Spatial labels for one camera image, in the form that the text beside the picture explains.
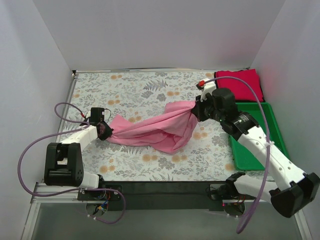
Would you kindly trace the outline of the pink t shirt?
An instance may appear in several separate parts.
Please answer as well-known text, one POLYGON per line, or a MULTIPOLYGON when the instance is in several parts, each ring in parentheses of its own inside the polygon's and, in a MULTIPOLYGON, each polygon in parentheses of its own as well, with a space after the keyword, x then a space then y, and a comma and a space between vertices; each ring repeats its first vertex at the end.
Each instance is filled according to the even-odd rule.
POLYGON ((110 127, 110 143, 132 147, 150 146, 166 154, 175 154, 191 139, 198 119, 192 114, 193 101, 176 101, 165 105, 164 113, 132 123, 116 115, 110 127))

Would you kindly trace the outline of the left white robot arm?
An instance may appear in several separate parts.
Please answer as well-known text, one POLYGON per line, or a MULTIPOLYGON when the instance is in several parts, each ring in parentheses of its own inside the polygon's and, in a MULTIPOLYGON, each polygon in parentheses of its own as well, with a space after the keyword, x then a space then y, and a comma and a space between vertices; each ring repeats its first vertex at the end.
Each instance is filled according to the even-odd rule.
POLYGON ((97 139, 104 141, 111 137, 113 129, 105 122, 105 109, 102 107, 91 108, 86 122, 88 127, 47 146, 44 183, 89 189, 95 200, 101 200, 106 196, 106 187, 99 183, 99 175, 84 170, 82 150, 97 139))

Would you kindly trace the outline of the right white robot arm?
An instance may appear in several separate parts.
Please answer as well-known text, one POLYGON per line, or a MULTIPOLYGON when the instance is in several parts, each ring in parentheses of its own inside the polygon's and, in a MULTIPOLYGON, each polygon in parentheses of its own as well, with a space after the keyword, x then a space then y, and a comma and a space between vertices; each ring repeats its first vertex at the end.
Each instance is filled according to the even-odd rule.
POLYGON ((315 173, 307 174, 294 165, 267 139, 266 130, 248 112, 240 111, 234 94, 227 88, 203 87, 191 112, 198 121, 220 123, 222 129, 245 147, 261 163, 273 182, 266 182, 261 199, 272 204, 283 217, 290 218, 312 202, 320 186, 315 173))

